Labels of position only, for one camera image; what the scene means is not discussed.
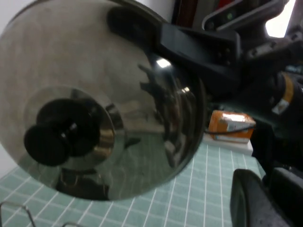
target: metal wire rack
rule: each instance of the metal wire rack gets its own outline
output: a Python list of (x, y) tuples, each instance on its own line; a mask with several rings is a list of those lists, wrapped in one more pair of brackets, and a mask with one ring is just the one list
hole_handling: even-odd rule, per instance
[[(18, 203), (14, 203), (14, 202), (9, 202), (9, 201), (4, 201), (4, 202), (0, 203), (0, 227), (3, 227), (3, 224), (2, 224), (2, 215), (1, 215), (2, 214), (2, 210), (1, 209), (2, 209), (2, 207), (4, 205), (6, 205), (6, 206), (12, 206), (12, 207), (18, 207), (19, 209), (24, 210), (27, 213), (27, 215), (28, 215), (28, 218), (29, 218), (29, 220), (30, 220), (30, 222), (32, 224), (32, 227), (37, 227), (36, 224), (35, 224), (35, 222), (34, 222), (33, 216), (30, 213), (30, 210), (28, 209), (27, 206), (24, 206), (24, 205), (21, 205), (21, 204), (18, 204)], [(81, 226), (81, 225), (79, 225), (77, 223), (73, 223), (73, 222), (66, 222), (65, 224), (62, 225), (62, 227), (68, 227), (68, 226), (70, 226), (70, 227), (72, 227), (72, 226), (74, 226), (74, 227), (84, 227), (84, 226)]]

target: white object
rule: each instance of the white object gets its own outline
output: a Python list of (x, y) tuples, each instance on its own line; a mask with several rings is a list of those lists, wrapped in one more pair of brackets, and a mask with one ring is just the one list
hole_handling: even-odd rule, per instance
[(285, 36), (291, 14), (294, 9), (295, 0), (289, 0), (282, 13), (266, 22), (267, 33), (271, 37), (283, 38)]
[(220, 148), (232, 150), (234, 152), (242, 153), (248, 156), (251, 156), (253, 152), (253, 147), (250, 141), (245, 144), (226, 142), (226, 141), (214, 140), (210, 135), (204, 134), (202, 142), (207, 145), (218, 146)]

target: white wall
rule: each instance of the white wall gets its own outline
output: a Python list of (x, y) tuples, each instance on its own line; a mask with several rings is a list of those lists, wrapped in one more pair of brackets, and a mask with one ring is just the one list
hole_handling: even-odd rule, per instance
[[(31, 0), (0, 0), (0, 33), (9, 20)], [(16, 163), (0, 144), (0, 178), (16, 167)]]
[(175, 0), (137, 0), (145, 6), (151, 8), (167, 21), (171, 21)]
[[(171, 21), (175, 0), (138, 0), (167, 21)], [(0, 0), (0, 33), (10, 19), (32, 0)], [(17, 165), (0, 144), (0, 178)]]

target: robotic arm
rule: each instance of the robotic arm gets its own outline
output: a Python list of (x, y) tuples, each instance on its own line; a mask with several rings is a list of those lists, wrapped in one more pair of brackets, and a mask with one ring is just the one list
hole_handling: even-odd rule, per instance
[(300, 63), (303, 34), (247, 48), (235, 31), (193, 31), (163, 24), (158, 39), (162, 56), (188, 68), (204, 82), (211, 102), (244, 112), (273, 127), (280, 138), (303, 133), (302, 79), (286, 72)]

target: tiled floor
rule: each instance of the tiled floor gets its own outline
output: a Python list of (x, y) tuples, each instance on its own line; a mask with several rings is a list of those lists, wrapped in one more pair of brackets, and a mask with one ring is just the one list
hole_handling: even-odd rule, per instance
[[(59, 194), (20, 168), (0, 180), (0, 201), (25, 204), (37, 227), (72, 221), (85, 227), (231, 227), (229, 201), (236, 168), (258, 175), (254, 158), (202, 144), (194, 160), (171, 182), (137, 198), (92, 202)], [(4, 227), (30, 227), (27, 214), (2, 207)]]

